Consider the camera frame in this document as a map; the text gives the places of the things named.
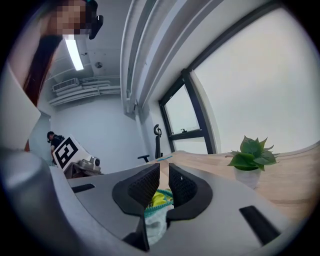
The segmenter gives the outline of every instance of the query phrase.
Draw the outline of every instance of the green cloth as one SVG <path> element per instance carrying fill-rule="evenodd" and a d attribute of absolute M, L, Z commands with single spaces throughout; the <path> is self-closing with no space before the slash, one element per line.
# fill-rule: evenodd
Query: green cloth
<path fill-rule="evenodd" d="M 171 190 L 157 189 L 152 197 L 151 205 L 144 210 L 144 217 L 148 218 L 156 211 L 173 204 L 174 201 Z"/>

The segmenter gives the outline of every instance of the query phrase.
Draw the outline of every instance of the air conditioning unit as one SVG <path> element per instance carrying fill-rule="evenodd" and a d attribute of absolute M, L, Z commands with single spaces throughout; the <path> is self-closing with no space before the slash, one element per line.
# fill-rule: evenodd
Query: air conditioning unit
<path fill-rule="evenodd" d="M 63 81 L 61 83 L 55 84 L 54 86 L 52 86 L 52 91 L 54 93 L 58 93 L 73 87 L 77 87 L 79 86 L 79 80 L 78 78 L 73 78 L 67 81 Z"/>

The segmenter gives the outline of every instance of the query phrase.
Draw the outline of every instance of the window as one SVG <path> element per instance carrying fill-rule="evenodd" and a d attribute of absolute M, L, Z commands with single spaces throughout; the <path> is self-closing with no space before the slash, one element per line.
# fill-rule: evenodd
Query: window
<path fill-rule="evenodd" d="M 159 101 L 171 151 L 215 154 L 213 133 L 204 105 L 189 72 L 184 69 Z"/>

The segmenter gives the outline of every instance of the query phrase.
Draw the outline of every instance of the white wall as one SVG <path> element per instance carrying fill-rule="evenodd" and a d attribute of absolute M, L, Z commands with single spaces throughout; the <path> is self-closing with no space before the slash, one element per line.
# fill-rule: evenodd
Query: white wall
<path fill-rule="evenodd" d="M 136 122 L 123 114 L 119 95 L 58 111 L 51 123 L 56 134 L 72 134 L 90 154 L 100 158 L 105 174 L 144 163 L 137 159 L 143 148 Z"/>

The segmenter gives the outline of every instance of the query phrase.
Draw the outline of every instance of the white ceiling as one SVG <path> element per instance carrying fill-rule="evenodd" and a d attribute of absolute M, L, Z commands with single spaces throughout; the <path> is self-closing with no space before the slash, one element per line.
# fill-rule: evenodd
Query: white ceiling
<path fill-rule="evenodd" d="M 48 78 L 56 83 L 93 76 L 119 76 L 121 42 L 131 0 L 96 0 L 97 15 L 103 15 L 103 25 L 95 39 L 76 37 L 84 70 L 76 71 L 64 41 L 59 45 L 51 64 Z"/>

